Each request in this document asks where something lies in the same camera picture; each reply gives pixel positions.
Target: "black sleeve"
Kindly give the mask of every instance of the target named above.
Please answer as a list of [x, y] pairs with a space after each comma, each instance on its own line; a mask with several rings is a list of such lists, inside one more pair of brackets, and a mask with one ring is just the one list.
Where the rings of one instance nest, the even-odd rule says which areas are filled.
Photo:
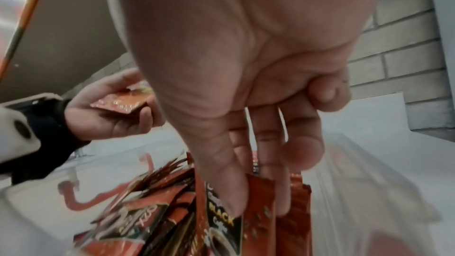
[[0, 174], [10, 174], [13, 185], [48, 176], [65, 163], [72, 152], [89, 143], [80, 141], [68, 129], [64, 117], [68, 102], [50, 99], [10, 107], [26, 116], [41, 141], [38, 151], [0, 164]]

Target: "human hand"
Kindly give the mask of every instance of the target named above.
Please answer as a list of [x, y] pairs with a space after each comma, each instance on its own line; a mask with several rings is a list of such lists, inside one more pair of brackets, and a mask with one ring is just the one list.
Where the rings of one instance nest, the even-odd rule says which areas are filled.
[[[349, 101], [346, 63], [376, 0], [108, 0], [120, 37], [201, 176], [238, 216], [252, 153], [290, 206], [288, 169], [323, 153], [317, 110]], [[281, 110], [289, 140], [284, 142]]]
[[68, 128], [80, 140], [109, 139], [148, 133], [152, 127], [165, 122], [154, 96], [147, 99], [139, 117], [92, 108], [91, 103], [142, 80], [136, 68], [128, 69], [98, 80], [79, 92], [65, 109]]

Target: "dark ceiling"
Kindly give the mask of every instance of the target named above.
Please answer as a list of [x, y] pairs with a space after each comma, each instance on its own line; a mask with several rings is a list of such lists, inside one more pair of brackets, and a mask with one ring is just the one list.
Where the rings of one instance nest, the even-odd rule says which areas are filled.
[[125, 51], [106, 0], [39, 0], [0, 83], [0, 103], [63, 94]]

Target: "brick wall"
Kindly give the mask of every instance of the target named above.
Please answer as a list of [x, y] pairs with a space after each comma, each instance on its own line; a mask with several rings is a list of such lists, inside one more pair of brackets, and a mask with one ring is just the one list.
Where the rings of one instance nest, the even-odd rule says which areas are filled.
[[[122, 69], [129, 54], [66, 96]], [[402, 91], [412, 130], [455, 141], [455, 114], [432, 0], [380, 0], [349, 61], [353, 99]]]

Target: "transparent plastic box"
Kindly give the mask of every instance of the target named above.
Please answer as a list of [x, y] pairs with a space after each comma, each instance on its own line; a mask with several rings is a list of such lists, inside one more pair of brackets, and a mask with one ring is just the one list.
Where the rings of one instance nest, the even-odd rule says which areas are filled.
[[428, 224], [438, 212], [404, 176], [342, 134], [303, 172], [311, 185], [314, 256], [434, 256]]

